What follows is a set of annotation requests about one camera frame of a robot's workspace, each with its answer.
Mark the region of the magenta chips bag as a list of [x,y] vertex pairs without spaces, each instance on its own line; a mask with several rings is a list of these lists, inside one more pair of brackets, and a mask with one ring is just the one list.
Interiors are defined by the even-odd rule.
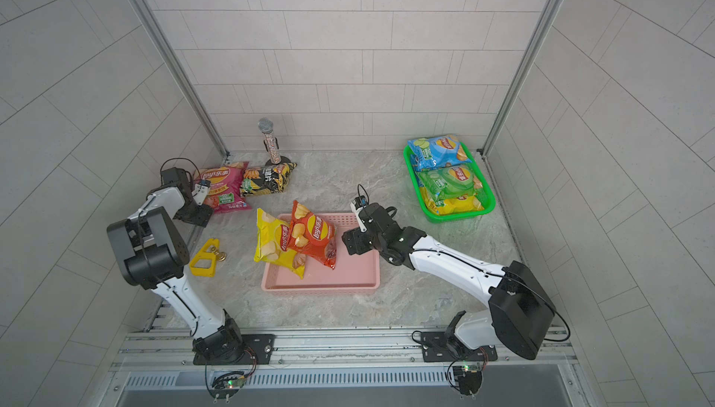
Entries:
[[244,174],[248,167],[247,161],[240,161],[219,168],[201,170],[196,175],[195,183],[207,184],[209,187],[203,203],[210,206],[216,214],[251,209],[241,194]]

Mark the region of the pink plastic basket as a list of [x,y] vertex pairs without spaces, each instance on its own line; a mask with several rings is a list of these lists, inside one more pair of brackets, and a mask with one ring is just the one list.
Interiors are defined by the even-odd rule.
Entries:
[[320,213],[336,227],[335,269],[309,257],[302,279],[286,267],[266,263],[262,289],[273,295],[370,295],[380,286],[380,256],[371,251],[350,255],[341,240],[345,231],[357,228],[353,213]]

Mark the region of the red chips bag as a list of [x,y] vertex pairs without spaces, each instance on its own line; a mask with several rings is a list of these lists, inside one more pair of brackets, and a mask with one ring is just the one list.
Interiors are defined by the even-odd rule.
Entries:
[[305,205],[294,200],[290,215],[288,247],[335,269],[337,244],[335,226]]

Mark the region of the black snack bag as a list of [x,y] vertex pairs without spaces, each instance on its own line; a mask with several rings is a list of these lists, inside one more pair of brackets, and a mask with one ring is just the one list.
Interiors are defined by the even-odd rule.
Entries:
[[264,196],[284,192],[296,167],[296,163],[289,162],[247,168],[240,186],[241,196]]

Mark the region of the green cucumber chips bag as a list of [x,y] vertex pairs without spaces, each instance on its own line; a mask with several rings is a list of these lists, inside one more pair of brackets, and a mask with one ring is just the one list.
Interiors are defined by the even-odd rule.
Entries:
[[469,164],[422,171],[417,177],[432,200],[470,197],[482,189],[482,181]]

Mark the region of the yellow chips bag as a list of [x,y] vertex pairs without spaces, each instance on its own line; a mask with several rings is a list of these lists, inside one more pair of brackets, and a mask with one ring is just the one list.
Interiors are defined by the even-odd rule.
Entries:
[[448,198],[448,200],[434,200],[426,189],[421,188],[420,191],[428,211],[437,216],[480,212],[483,210],[482,203],[475,195],[464,195],[458,198]]
[[258,209],[255,262],[285,267],[299,279],[305,276],[306,256],[289,247],[289,223]]

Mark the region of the light blue chips bag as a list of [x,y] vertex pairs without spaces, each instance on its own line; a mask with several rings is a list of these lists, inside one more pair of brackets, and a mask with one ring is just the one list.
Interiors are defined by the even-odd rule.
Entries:
[[467,150],[454,134],[409,140],[407,148],[415,172],[471,163]]

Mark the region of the green plastic basket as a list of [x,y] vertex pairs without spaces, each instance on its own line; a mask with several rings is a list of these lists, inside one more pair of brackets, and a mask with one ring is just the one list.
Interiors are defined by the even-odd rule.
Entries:
[[458,220],[465,220],[469,218],[474,218],[477,216],[485,215],[487,213],[491,213],[493,209],[496,206],[496,201],[495,201],[495,195],[493,194],[493,191],[490,189],[489,185],[486,182],[486,179],[480,170],[480,167],[477,165],[475,159],[473,158],[472,154],[468,151],[467,147],[461,143],[462,146],[467,150],[467,155],[471,159],[471,163],[466,163],[469,164],[475,174],[480,178],[480,181],[482,181],[482,189],[478,191],[475,196],[479,199],[479,201],[482,203],[483,210],[480,212],[471,212],[471,213],[456,213],[456,214],[450,214],[446,216],[437,216],[434,215],[433,213],[430,213],[428,211],[428,208],[426,207],[426,204],[424,203],[423,197],[421,195],[421,188],[424,188],[423,184],[421,183],[420,179],[417,177],[417,174],[419,172],[415,172],[413,170],[413,166],[411,166],[410,159],[409,159],[409,149],[407,146],[403,148],[403,157],[405,160],[405,163],[408,168],[409,176],[411,178],[411,183],[413,184],[413,188],[415,191],[415,194],[418,198],[418,203],[420,205],[420,208],[422,209],[423,213],[425,214],[426,218],[428,219],[429,222],[431,223],[446,223],[446,222],[451,222],[451,221],[458,221]]

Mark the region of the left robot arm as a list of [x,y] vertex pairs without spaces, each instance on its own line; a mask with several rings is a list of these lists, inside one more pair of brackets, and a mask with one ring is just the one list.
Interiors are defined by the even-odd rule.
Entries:
[[188,269],[190,250],[174,221],[208,222],[212,208],[203,203],[208,192],[206,181],[193,190],[178,184],[153,190],[135,213],[108,226],[111,248],[124,280],[161,296],[191,328],[195,365],[268,364],[275,336],[243,336]]

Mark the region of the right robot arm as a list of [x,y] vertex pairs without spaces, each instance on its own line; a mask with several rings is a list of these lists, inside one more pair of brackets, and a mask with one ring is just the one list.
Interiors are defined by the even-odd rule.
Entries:
[[425,349],[465,360],[486,347],[502,345],[525,360],[536,359],[557,310],[529,267],[518,261],[510,265],[480,261],[421,229],[402,228],[393,207],[355,198],[350,208],[359,224],[342,235],[350,255],[376,251],[390,265],[438,277],[486,306],[486,311],[476,314],[458,312],[439,339],[422,334]]

